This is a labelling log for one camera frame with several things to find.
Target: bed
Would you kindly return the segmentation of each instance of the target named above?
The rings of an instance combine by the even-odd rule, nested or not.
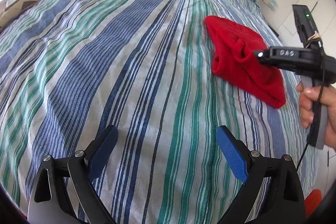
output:
[[[281,45],[256,0],[41,0],[0,34],[0,183],[24,214],[43,156],[85,149],[109,124],[118,142],[92,185],[118,223],[216,223],[241,186],[216,144],[219,125],[298,162],[298,78],[282,72],[287,103],[276,110],[215,77],[208,15]],[[310,147],[305,196],[317,159]]]

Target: bolt head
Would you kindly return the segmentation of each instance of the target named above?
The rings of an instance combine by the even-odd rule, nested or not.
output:
[[[80,158],[81,156],[83,156],[84,155],[84,151],[83,150],[77,150],[76,152],[75,152],[75,157],[76,158]]]
[[[283,158],[284,158],[286,161],[291,161],[291,160],[292,160],[291,156],[290,156],[290,155],[287,155],[287,154],[284,155]]]
[[[258,158],[260,156],[260,153],[256,150],[253,150],[253,151],[251,151],[251,156],[255,157],[255,158]]]
[[[50,158],[51,158],[50,155],[45,155],[45,156],[43,157],[43,161],[48,161],[48,160],[50,160]]]

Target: red cloth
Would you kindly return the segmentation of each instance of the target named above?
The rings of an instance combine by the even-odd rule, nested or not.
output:
[[[286,102],[283,79],[275,67],[261,65],[254,50],[265,50],[263,38],[248,27],[216,16],[205,18],[215,54],[212,72],[274,108]]]

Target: black cable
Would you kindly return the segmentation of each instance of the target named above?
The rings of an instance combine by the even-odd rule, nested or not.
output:
[[[320,103],[320,100],[321,100],[321,97],[322,97],[322,92],[323,92],[324,80],[325,80],[325,77],[324,77],[324,76],[325,76],[324,52],[323,52],[322,50],[321,50],[321,61],[322,61],[322,84],[321,84],[321,88],[320,88],[319,97],[317,98],[317,101],[316,101],[317,104],[316,104],[314,113],[316,112],[317,107],[318,107],[318,105],[319,105],[319,103]],[[316,115],[314,115],[314,119],[313,119],[312,124],[315,122],[315,120],[316,120]],[[306,143],[306,146],[305,146],[304,149],[303,149],[302,155],[301,155],[300,160],[299,160],[299,162],[298,162],[298,164],[297,164],[297,167],[296,167],[296,171],[298,171],[298,169],[299,169],[299,167],[300,167],[300,164],[301,164],[301,162],[302,162],[303,156],[304,156],[305,153],[306,153],[307,148],[308,148],[308,142]]]

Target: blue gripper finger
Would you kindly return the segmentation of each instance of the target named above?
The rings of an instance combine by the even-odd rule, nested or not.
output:
[[[236,139],[233,137],[227,127],[224,126],[220,126],[217,129],[216,137],[219,148],[222,150],[222,153],[224,154],[224,157],[229,164],[234,176],[245,183],[248,178],[247,164],[242,155],[239,153],[238,148],[233,143],[233,141]]]
[[[118,141],[118,130],[115,126],[111,126],[110,131],[106,135],[103,142],[95,152],[92,159],[89,161],[88,179],[92,182],[94,179],[100,177],[105,165],[107,164],[113,148]]]

